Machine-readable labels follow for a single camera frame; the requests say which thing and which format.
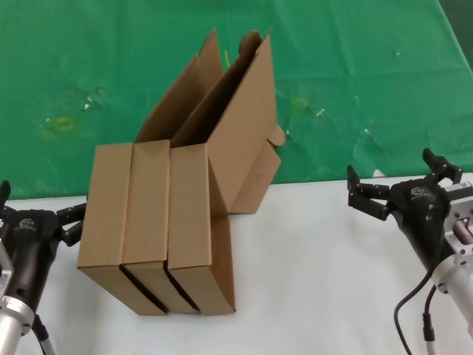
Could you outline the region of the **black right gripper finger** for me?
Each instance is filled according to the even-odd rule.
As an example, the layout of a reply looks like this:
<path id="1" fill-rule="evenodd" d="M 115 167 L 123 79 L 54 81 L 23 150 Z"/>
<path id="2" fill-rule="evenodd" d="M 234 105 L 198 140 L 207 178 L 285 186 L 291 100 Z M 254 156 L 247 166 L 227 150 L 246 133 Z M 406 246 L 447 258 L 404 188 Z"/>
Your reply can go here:
<path id="1" fill-rule="evenodd" d="M 378 184 L 362 183 L 352 165 L 347 166 L 348 206 L 385 221 L 390 213 L 387 204 L 378 200 L 388 200 L 390 187 Z"/>
<path id="2" fill-rule="evenodd" d="M 463 170 L 448 162 L 444 156 L 436 155 L 431 149 L 425 148 L 422 157 L 431 170 L 425 177 L 428 181 L 439 183 L 445 178 L 450 179 L 453 184 L 457 184 L 461 181 Z"/>

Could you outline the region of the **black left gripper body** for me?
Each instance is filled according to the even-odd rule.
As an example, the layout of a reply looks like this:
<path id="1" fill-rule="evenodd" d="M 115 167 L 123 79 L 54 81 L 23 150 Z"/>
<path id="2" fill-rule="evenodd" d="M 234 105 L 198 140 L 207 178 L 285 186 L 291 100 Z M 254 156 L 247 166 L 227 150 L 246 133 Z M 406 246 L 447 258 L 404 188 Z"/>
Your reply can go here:
<path id="1" fill-rule="evenodd" d="M 55 212 L 2 209 L 5 248 L 13 264 L 6 295 L 37 308 L 61 239 Z"/>

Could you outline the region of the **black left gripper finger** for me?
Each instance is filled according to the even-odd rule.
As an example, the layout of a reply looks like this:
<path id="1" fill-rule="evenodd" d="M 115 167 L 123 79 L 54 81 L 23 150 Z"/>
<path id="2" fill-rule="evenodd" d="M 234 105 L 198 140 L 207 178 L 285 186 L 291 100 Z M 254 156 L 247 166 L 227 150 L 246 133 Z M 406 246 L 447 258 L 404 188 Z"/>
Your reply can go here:
<path id="1" fill-rule="evenodd" d="M 0 187 L 0 210 L 1 210 L 1 221 L 7 222 L 7 218 L 11 214 L 11 208 L 6 205 L 11 193 L 11 186 L 8 180 L 3 180 Z"/>
<path id="2" fill-rule="evenodd" d="M 81 240 L 87 203 L 81 203 L 56 212 L 62 226 L 72 224 L 61 232 L 61 239 L 67 246 L 74 246 Z"/>

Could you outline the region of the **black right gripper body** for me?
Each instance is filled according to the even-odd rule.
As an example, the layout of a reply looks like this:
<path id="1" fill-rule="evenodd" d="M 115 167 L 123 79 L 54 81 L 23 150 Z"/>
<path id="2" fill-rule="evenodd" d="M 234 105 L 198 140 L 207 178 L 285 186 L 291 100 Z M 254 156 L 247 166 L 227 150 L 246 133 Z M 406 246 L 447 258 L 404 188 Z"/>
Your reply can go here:
<path id="1" fill-rule="evenodd" d="M 444 238 L 447 203 L 439 181 L 426 176 L 396 183 L 387 199 L 390 214 L 427 271 L 452 255 Z"/>

